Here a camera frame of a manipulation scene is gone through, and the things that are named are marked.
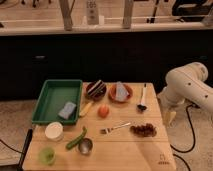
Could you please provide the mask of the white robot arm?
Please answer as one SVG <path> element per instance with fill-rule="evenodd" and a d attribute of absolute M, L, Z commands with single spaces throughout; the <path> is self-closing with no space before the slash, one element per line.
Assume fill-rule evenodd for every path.
<path fill-rule="evenodd" d="M 213 114 L 213 88 L 205 84 L 207 78 L 208 69 L 200 62 L 174 68 L 166 74 L 166 86 L 157 95 L 165 126 L 175 118 L 174 108 L 186 99 Z"/>

